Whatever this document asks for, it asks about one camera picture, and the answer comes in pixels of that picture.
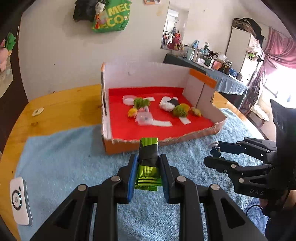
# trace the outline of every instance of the red plush toy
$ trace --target red plush toy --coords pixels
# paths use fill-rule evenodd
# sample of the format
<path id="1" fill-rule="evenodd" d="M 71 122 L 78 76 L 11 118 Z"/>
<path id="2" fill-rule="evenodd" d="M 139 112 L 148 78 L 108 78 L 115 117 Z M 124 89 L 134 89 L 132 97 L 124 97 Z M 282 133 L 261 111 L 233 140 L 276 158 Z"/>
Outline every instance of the red plush toy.
<path id="1" fill-rule="evenodd" d="M 176 45 L 179 45 L 181 43 L 181 35 L 175 33 L 173 39 L 172 39 L 172 43 L 169 43 L 167 45 L 168 49 L 175 49 Z"/>

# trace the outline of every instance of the mirror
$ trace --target mirror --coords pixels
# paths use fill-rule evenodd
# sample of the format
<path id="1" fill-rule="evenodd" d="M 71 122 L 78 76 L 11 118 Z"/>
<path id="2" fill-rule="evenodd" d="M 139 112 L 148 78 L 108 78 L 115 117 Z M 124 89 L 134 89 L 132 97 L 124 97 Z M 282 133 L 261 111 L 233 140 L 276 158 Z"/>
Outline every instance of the mirror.
<path id="1" fill-rule="evenodd" d="M 163 30 L 161 48 L 168 49 L 175 34 L 180 34 L 180 43 L 184 38 L 191 0 L 170 0 L 167 18 Z"/>

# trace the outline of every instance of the screw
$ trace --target screw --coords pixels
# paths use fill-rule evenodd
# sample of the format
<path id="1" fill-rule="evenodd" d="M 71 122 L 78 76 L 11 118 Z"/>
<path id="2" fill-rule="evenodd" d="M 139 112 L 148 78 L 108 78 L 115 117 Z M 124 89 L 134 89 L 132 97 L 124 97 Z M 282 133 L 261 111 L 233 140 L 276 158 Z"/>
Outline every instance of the screw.
<path id="1" fill-rule="evenodd" d="M 186 181 L 186 177 L 178 176 L 177 177 L 177 180 L 182 183 L 182 182 L 185 182 Z"/>
<path id="2" fill-rule="evenodd" d="M 120 176 L 113 176 L 113 177 L 111 177 L 111 180 L 113 182 L 119 182 L 120 181 Z"/>
<path id="3" fill-rule="evenodd" d="M 218 191 L 220 189 L 220 186 L 218 184 L 212 184 L 211 188 L 215 191 Z"/>
<path id="4" fill-rule="evenodd" d="M 84 184 L 81 184 L 78 186 L 77 188 L 79 191 L 85 191 L 86 190 L 86 186 Z"/>

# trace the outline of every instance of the picture on wall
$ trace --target picture on wall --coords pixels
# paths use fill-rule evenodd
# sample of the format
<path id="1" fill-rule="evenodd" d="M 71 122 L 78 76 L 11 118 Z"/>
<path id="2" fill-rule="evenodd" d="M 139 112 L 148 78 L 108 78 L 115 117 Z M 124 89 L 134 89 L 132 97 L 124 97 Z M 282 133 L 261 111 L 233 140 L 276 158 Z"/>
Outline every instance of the picture on wall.
<path id="1" fill-rule="evenodd" d="M 145 4 L 161 4 L 161 0 L 144 0 Z"/>

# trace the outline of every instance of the pink toy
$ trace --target pink toy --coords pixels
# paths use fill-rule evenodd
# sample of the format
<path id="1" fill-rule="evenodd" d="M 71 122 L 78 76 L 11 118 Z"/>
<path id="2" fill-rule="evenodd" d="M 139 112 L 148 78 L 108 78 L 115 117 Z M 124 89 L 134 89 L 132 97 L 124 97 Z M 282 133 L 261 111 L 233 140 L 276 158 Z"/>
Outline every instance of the pink toy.
<path id="1" fill-rule="evenodd" d="M 5 39 L 2 41 L 0 45 L 0 71 L 3 72 L 6 69 L 7 58 L 8 58 L 8 50 L 4 48 Z"/>
<path id="2" fill-rule="evenodd" d="M 175 34 L 173 39 L 172 39 L 172 43 L 169 43 L 167 45 L 167 47 L 169 49 L 174 49 L 175 48 L 175 45 L 178 45 L 181 43 L 181 35 L 180 34 Z"/>

